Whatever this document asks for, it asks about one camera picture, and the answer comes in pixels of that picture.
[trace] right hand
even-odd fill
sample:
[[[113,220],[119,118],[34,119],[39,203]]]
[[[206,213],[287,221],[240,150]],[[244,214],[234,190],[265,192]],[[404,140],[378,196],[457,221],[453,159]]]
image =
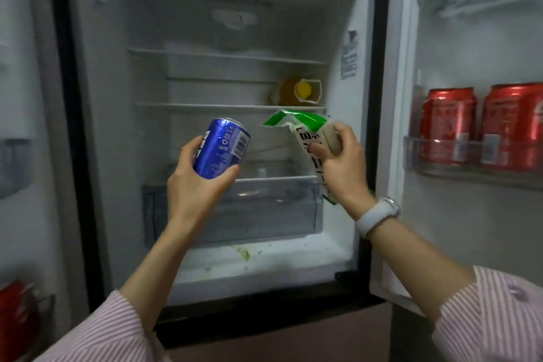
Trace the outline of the right hand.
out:
[[[330,192],[356,221],[376,204],[366,184],[364,150],[350,126],[336,122],[334,128],[343,141],[343,151],[339,156],[333,156],[317,142],[311,143],[309,149],[322,160],[322,172]]]

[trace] left hand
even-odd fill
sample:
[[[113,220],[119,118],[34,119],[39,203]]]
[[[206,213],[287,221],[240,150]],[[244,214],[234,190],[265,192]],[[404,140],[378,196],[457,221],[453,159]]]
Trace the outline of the left hand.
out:
[[[165,232],[175,238],[192,240],[223,193],[240,174],[238,165],[229,167],[215,179],[204,179],[194,171],[194,153],[204,137],[192,139],[181,149],[177,168],[168,179],[168,226]]]

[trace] sticker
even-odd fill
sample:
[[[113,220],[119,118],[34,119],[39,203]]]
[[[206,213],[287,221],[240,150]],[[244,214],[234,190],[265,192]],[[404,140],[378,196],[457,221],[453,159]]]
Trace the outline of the sticker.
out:
[[[349,30],[343,42],[341,56],[341,79],[356,76],[358,67],[358,32]]]

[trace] blue can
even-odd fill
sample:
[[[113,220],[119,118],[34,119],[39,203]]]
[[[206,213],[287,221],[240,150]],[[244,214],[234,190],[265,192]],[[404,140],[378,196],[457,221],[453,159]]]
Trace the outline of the blue can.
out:
[[[230,118],[213,119],[194,161],[201,177],[213,179],[231,166],[239,165],[251,135],[245,127]]]

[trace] pink striped sleeve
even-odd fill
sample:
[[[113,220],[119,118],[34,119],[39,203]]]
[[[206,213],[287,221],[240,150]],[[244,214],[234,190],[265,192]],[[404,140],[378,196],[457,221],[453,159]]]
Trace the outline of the pink striped sleeve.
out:
[[[543,289],[506,273],[474,269],[477,282],[442,306],[436,345],[457,362],[540,360]]]
[[[90,317],[36,359],[38,362],[105,360],[167,360],[161,347],[146,337],[138,314],[119,291],[112,292]]]

